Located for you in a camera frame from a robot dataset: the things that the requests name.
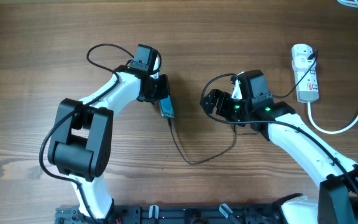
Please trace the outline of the Galaxy smartphone with cyan screen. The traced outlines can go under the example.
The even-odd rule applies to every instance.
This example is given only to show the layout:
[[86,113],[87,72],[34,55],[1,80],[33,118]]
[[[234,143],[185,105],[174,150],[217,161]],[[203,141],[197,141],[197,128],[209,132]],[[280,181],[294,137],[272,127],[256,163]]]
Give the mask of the Galaxy smartphone with cyan screen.
[[169,119],[175,118],[170,95],[168,95],[164,99],[161,99],[159,104],[160,104],[160,112],[163,117],[169,118]]

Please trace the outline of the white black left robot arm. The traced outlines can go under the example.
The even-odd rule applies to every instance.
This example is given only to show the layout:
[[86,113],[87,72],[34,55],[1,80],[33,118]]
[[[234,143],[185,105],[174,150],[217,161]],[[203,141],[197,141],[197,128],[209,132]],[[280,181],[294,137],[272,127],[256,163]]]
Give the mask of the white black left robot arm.
[[158,101],[163,117],[175,117],[168,78],[159,74],[161,64],[156,49],[140,44],[126,64],[111,70],[110,81],[99,90],[59,104],[39,162],[49,176],[71,182],[80,204],[57,208],[55,223],[140,222],[140,207],[114,204],[103,173],[111,154],[113,119],[127,104]]

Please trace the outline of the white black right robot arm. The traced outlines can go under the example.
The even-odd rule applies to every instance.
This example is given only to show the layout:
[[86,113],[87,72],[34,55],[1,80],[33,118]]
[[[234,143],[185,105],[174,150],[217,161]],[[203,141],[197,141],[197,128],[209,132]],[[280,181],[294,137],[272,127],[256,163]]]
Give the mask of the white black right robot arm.
[[228,75],[232,93],[203,90],[200,105],[220,123],[250,125],[282,148],[319,188],[318,199],[292,194],[274,203],[277,223],[358,223],[358,163],[315,134],[284,101],[274,102],[264,74]]

